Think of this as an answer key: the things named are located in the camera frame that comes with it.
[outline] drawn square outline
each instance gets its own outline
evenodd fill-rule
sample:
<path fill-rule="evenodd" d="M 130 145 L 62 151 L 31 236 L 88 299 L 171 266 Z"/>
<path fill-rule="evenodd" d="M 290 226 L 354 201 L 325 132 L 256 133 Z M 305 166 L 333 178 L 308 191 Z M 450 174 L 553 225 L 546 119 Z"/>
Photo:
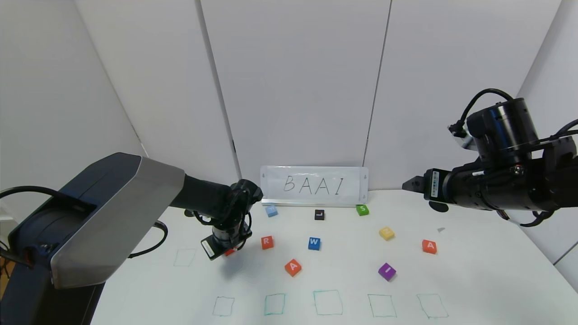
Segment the drawn square outline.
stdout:
<path fill-rule="evenodd" d="M 217 312 L 217 305 L 221 305 L 221 304 L 228 304 L 231 303 L 231 306 L 229 307 L 229 314 L 226 313 L 215 313 Z M 223 297 L 223 296 L 218 296 L 217 299 L 215 299 L 215 305 L 213 306 L 213 315 L 214 316 L 219 316 L 219 317 L 229 317 L 233 314 L 233 304 L 235 303 L 235 299 L 231 298 L 231 297 Z"/>
<path fill-rule="evenodd" d="M 421 310 L 424 311 L 424 314 L 425 314 L 428 318 L 446 318 L 446 317 L 449 317 L 449 316 L 450 316 L 450 314 L 447 313 L 446 307 L 443 305 L 442 298 L 441 298 L 440 295 L 438 295 L 437 293 L 420 293 L 420 294 L 417 294 L 416 296 L 417 296 L 417 299 L 420 301 Z M 430 315 L 428 314 L 428 312 L 425 310 L 425 308 L 424 308 L 424 301 L 422 300 L 422 298 L 425 299 L 425 298 L 427 298 L 427 297 L 433 297 L 433 296 L 435 296 L 435 297 L 438 298 L 438 300 L 439 300 L 439 306 L 442 307 L 443 312 L 445 313 L 445 315 L 442 315 L 442 316 L 437 316 L 437 315 L 434 316 L 434 315 L 432 315 L 432 316 L 430 316 Z"/>
<path fill-rule="evenodd" d="M 339 300 L 339 308 L 341 309 L 341 311 L 338 313 L 319 313 L 319 309 L 317 307 L 317 295 L 322 294 L 322 293 L 329 293 L 329 292 L 333 292 L 333 291 L 335 291 L 335 293 L 337 294 L 337 298 Z M 319 316 L 343 315 L 343 301 L 341 300 L 341 296 L 339 295 L 338 290 L 316 290 L 313 292 L 313 301 L 315 303 L 315 312 Z"/>
<path fill-rule="evenodd" d="M 192 257 L 191 260 L 188 263 L 180 263 L 179 261 L 179 253 L 183 254 L 183 253 L 188 253 L 192 251 Z M 193 259 L 195 258 L 195 255 L 197 254 L 197 250 L 194 248 L 186 248 L 186 249 L 178 249 L 177 253 L 175 254 L 175 261 L 173 262 L 173 266 L 174 267 L 189 267 L 192 264 Z"/>
<path fill-rule="evenodd" d="M 272 297 L 275 296 L 283 296 L 283 307 L 281 308 L 281 312 L 267 312 L 269 311 L 269 309 L 271 308 L 267 308 L 267 301 L 272 299 Z M 285 313 L 285 297 L 286 295 L 284 293 L 276 293 L 276 294 L 270 294 L 265 296 L 265 310 L 263 311 L 263 315 L 268 316 L 268 315 L 283 315 Z"/>
<path fill-rule="evenodd" d="M 391 309 L 393 309 L 394 314 L 393 315 L 385 315 L 385 316 L 376 315 L 376 310 L 373 308 L 374 303 L 371 302 L 372 296 L 373 297 L 386 297 L 386 303 L 388 302 L 387 297 L 389 297 L 389 299 L 390 299 L 389 303 L 391 304 Z M 394 301 L 391 298 L 390 294 L 368 294 L 367 297 L 369 299 L 369 307 L 371 308 L 371 313 L 372 313 L 373 317 L 395 317 L 395 318 L 397 318 L 397 311 L 395 310 Z"/>

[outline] light blue block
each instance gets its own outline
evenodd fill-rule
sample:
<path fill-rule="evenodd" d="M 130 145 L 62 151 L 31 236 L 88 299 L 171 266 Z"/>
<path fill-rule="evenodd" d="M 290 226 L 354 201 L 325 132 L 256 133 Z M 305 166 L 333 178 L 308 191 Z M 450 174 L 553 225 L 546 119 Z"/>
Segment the light blue block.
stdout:
<path fill-rule="evenodd" d="M 268 206 L 266 206 L 266 207 L 265 207 L 265 212 L 267 213 L 267 215 L 268 215 L 269 217 L 276 216 L 276 215 L 279 214 L 279 212 L 277 212 L 277 208 L 275 208 L 274 205 L 268 205 Z"/>
<path fill-rule="evenodd" d="M 321 248 L 321 239 L 309 237 L 309 249 L 319 250 Z"/>

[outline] white table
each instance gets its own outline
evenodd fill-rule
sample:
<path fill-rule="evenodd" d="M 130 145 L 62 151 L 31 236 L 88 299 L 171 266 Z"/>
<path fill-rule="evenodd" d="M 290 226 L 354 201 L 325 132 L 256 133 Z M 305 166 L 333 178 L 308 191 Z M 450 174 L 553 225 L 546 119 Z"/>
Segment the white table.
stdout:
<path fill-rule="evenodd" d="M 315 208 L 277 208 L 279 215 L 268 218 L 261 204 L 253 206 L 253 237 L 214 261 L 199 243 L 210 227 L 167 209 L 160 220 L 168 239 L 109 279 L 92 323 L 578 323 L 578 294 L 517 226 L 493 212 L 451 206 L 438 213 L 404 191 L 371 192 L 368 216 L 325 208 L 326 220 L 315 221 Z M 378 235 L 384 226 L 395 231 L 394 239 Z M 275 247 L 262 250 L 260 238 L 267 235 Z M 160 236 L 151 230 L 137 250 Z M 321 238 L 320 251 L 307 249 L 309 237 Z M 423 239 L 437 243 L 436 255 L 422 252 Z M 303 266 L 294 278 L 284 269 L 292 258 Z M 377 273 L 384 263 L 397 270 L 391 282 Z M 280 293 L 283 314 L 264 315 L 265 296 Z M 269 312 L 276 312 L 282 296 L 271 298 Z"/>

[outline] purple letter block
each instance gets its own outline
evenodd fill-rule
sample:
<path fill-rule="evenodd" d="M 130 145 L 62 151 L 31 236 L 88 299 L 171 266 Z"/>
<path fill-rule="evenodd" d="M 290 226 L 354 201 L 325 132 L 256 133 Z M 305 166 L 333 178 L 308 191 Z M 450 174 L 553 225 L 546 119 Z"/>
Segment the purple letter block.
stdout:
<path fill-rule="evenodd" d="M 389 264 L 385 263 L 377 273 L 381 274 L 385 280 L 391 281 L 391 278 L 393 278 L 395 275 L 395 269 L 390 267 Z"/>

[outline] small red block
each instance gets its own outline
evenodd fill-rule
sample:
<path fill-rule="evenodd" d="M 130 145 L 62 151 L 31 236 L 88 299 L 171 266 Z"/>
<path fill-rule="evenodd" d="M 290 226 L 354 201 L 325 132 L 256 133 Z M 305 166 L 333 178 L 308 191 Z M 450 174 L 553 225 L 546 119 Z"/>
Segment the small red block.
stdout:
<path fill-rule="evenodd" d="M 273 248 L 273 247 L 274 247 L 273 236 L 267 236 L 267 237 L 261 238 L 261 248 L 262 249 L 269 249 L 269 248 Z"/>
<path fill-rule="evenodd" d="M 435 245 L 435 242 L 426 239 L 421 242 L 421 248 L 424 250 L 424 252 L 430 254 L 435 254 L 438 252 L 438 247 Z"/>
<path fill-rule="evenodd" d="M 287 271 L 291 276 L 295 276 L 299 271 L 301 271 L 301 264 L 299 264 L 296 259 L 292 259 L 285 265 L 285 271 Z"/>

